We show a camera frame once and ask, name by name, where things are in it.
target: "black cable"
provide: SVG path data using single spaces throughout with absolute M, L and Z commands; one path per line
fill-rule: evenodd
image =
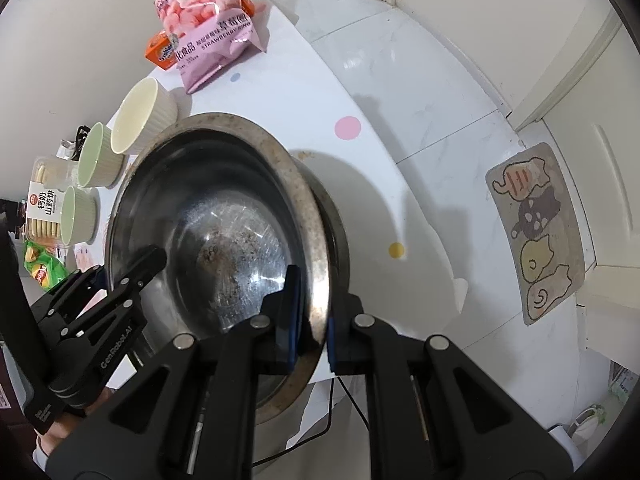
M 362 421 L 364 422 L 364 425 L 367 427 L 367 431 L 369 431 L 369 423 L 367 422 L 367 419 L 364 416 L 364 413 L 362 413 L 362 410 L 360 409 L 360 407 L 358 406 L 358 403 L 355 401 L 355 399 L 351 396 L 351 394 L 349 393 L 347 387 L 344 385 L 344 382 L 342 382 L 342 378 L 338 377 L 338 380 L 340 381 L 340 386 L 342 386 L 342 389 L 344 390 L 344 392 L 347 394 L 347 397 L 349 397 L 349 400 L 351 401 L 351 403 L 353 404 L 353 407 L 356 409 L 356 411 L 358 412 L 358 415 L 360 415 L 360 418 L 362 419 Z
M 331 427 L 333 404 L 334 404 L 334 380 L 331 379 L 331 389 L 329 390 L 329 416 L 327 417 L 326 428 L 324 428 L 324 430 L 322 430 L 320 433 L 316 433 L 315 435 L 310 436 L 309 438 L 306 438 L 302 442 L 298 442 L 298 443 L 294 444 L 289 449 L 285 449 L 284 451 L 276 453 L 275 455 L 271 455 L 271 456 L 268 456 L 267 458 L 263 458 L 262 460 L 258 460 L 258 462 L 254 462 L 252 464 L 252 467 L 256 467 L 256 466 L 262 465 L 264 463 L 270 462 L 271 460 L 275 460 L 277 458 L 280 458 L 281 456 L 286 455 L 287 453 L 290 453 L 294 449 L 299 448 L 300 446 L 306 444 L 307 442 L 311 442 L 313 439 L 318 438 L 318 437 L 323 436 L 324 434 L 326 434 L 326 432 L 329 431 L 329 428 Z

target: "white door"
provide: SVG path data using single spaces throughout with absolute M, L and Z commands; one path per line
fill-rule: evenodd
M 544 120 L 580 194 L 597 264 L 640 267 L 640 54 L 625 27 Z

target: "orange box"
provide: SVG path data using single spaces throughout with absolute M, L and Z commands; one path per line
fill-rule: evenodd
M 242 10 L 252 18 L 255 14 L 254 3 L 251 0 L 240 0 L 240 4 L 242 5 Z
M 146 44 L 145 57 L 163 70 L 168 70 L 175 65 L 174 48 L 164 30 L 158 32 Z

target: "stainless steel pot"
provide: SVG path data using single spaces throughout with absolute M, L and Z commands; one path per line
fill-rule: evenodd
M 324 344 L 330 266 L 349 281 L 344 229 L 317 179 L 249 120 L 211 113 L 179 121 L 127 170 L 107 234 L 110 286 L 149 244 L 164 247 L 168 263 L 141 294 L 148 325 L 133 352 L 139 364 L 179 333 L 205 338 L 256 314 L 282 288 L 288 264 L 303 269 L 318 346 L 286 378 L 260 378 L 256 423 L 286 409 Z

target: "green chip bag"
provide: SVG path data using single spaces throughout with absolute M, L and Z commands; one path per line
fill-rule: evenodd
M 65 266 L 49 254 L 47 248 L 30 240 L 24 241 L 24 248 L 24 268 L 44 290 L 52 289 L 69 275 Z

